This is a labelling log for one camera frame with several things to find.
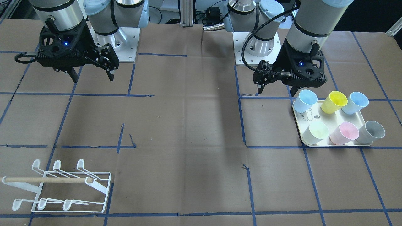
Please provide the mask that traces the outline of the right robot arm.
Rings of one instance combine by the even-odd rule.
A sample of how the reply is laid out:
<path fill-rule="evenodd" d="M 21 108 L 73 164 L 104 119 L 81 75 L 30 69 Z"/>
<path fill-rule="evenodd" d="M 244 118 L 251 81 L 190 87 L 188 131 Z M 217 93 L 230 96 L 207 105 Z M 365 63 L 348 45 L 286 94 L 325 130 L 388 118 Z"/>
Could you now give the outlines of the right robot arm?
<path fill-rule="evenodd" d="M 76 0 L 31 0 L 44 23 L 37 52 L 15 57 L 31 58 L 43 67 L 67 73 L 76 83 L 75 67 L 94 65 L 110 81 L 119 68 L 117 51 L 129 48 L 123 28 L 144 28 L 149 22 L 148 0 L 85 0 L 81 11 Z"/>

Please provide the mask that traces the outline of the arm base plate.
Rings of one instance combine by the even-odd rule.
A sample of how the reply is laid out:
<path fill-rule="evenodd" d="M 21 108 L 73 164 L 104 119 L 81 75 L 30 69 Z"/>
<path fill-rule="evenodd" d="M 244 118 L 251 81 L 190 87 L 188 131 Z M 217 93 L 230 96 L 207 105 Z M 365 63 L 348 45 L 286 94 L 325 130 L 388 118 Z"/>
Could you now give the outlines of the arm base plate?
<path fill-rule="evenodd" d="M 248 36 L 250 36 L 250 32 L 233 33 L 234 53 L 237 66 L 244 66 L 244 62 L 241 58 L 241 51 Z M 274 63 L 280 49 L 281 44 L 278 33 L 276 33 L 273 39 L 269 41 L 257 40 L 253 37 L 247 44 L 244 58 L 250 66 L 258 66 L 261 60 L 265 60 L 268 63 Z"/>
<path fill-rule="evenodd" d="M 120 62 L 135 63 L 139 43 L 140 28 L 120 27 L 114 34 L 102 36 L 91 28 L 90 32 L 95 44 L 102 47 L 106 43 L 113 46 Z"/>

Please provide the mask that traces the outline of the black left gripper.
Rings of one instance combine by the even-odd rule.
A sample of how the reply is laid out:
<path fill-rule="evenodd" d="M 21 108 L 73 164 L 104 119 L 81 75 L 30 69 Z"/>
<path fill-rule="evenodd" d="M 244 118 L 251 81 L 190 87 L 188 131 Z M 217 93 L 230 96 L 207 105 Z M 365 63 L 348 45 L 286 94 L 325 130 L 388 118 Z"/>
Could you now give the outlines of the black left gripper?
<path fill-rule="evenodd" d="M 302 87 L 320 87 L 326 83 L 324 74 L 324 56 L 317 42 L 310 44 L 309 53 L 303 53 L 290 46 L 287 40 L 273 64 L 260 61 L 254 72 L 254 83 L 258 95 L 262 94 L 264 86 L 281 80 L 284 85 L 292 86 L 291 97 L 294 97 Z"/>

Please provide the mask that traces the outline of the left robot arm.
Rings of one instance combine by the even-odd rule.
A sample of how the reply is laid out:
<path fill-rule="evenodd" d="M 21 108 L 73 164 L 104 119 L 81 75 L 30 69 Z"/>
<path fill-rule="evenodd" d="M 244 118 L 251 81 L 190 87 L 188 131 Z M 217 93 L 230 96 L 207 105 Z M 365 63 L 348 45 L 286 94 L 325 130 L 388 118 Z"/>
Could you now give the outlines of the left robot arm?
<path fill-rule="evenodd" d="M 269 83 L 281 81 L 291 86 L 291 96 L 301 88 L 317 88 L 327 81 L 322 47 L 351 0 L 297 0 L 294 8 L 284 10 L 276 0 L 229 0 L 221 21 L 228 32 L 247 32 L 241 61 L 252 70 L 253 82 L 261 94 Z M 288 14 L 297 11 L 274 62 L 261 60 L 252 67 L 245 53 L 256 57 L 270 54 L 274 36 Z"/>

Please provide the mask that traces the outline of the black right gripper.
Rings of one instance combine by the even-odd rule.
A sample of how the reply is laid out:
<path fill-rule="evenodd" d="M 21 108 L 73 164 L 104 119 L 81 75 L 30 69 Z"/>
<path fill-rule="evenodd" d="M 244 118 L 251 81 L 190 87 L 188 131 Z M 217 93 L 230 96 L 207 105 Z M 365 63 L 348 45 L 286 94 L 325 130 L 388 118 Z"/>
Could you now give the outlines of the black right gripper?
<path fill-rule="evenodd" d="M 111 44 L 99 47 L 93 40 L 89 27 L 83 19 L 69 30 L 61 31 L 53 19 L 46 19 L 39 34 L 39 49 L 36 60 L 44 67 L 69 68 L 68 74 L 74 83 L 79 76 L 73 67 L 92 64 L 104 69 L 111 82 L 114 70 L 119 68 L 119 59 Z"/>

